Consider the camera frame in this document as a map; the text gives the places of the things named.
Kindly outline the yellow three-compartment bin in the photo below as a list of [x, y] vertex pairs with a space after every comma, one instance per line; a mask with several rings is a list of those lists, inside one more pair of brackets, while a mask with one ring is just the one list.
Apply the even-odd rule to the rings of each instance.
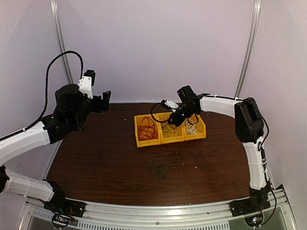
[[192, 116], [176, 127], [167, 122], [170, 114], [169, 112], [134, 117], [138, 148], [206, 138], [206, 125], [199, 115]]

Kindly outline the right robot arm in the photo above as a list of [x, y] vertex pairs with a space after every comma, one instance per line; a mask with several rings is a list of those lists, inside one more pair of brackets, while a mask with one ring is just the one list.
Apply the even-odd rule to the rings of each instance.
[[162, 102], [163, 107], [172, 111], [167, 122], [180, 126], [192, 115], [201, 112], [212, 112], [232, 117], [235, 120], [235, 132], [245, 149], [249, 174], [249, 196], [246, 208], [257, 211], [267, 201], [269, 186], [267, 182], [267, 160], [264, 141], [267, 126], [254, 98], [228, 98], [208, 93], [195, 94], [190, 86], [184, 86], [177, 91], [181, 103], [171, 100]]

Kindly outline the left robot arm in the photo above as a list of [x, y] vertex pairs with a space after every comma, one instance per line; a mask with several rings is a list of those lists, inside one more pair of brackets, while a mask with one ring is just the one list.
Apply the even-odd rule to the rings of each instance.
[[40, 181], [18, 174], [5, 166], [9, 160], [37, 147], [63, 140], [73, 131], [83, 128], [92, 112], [101, 113], [109, 109], [111, 91], [102, 95], [91, 95], [76, 84], [68, 84], [55, 92], [56, 108], [50, 115], [42, 117], [29, 129], [22, 129], [8, 138], [0, 139], [0, 190], [32, 197], [45, 202], [59, 213], [69, 209], [69, 202], [61, 195], [55, 183]]

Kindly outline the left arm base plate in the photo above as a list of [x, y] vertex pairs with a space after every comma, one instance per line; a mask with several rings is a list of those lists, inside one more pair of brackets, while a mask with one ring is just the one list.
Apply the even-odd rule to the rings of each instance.
[[86, 204], [80, 201], [74, 201], [65, 199], [63, 202], [56, 204], [54, 202], [42, 202], [44, 204], [44, 208], [50, 210], [52, 213], [60, 214], [63, 216], [79, 217], [82, 218]]

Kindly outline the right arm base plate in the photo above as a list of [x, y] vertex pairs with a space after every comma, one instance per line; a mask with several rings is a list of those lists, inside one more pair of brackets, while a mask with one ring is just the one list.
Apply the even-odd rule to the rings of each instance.
[[229, 208], [233, 217], [261, 212], [270, 207], [271, 204], [269, 201], [264, 201], [260, 204], [252, 204], [250, 198], [234, 200], [229, 203]]

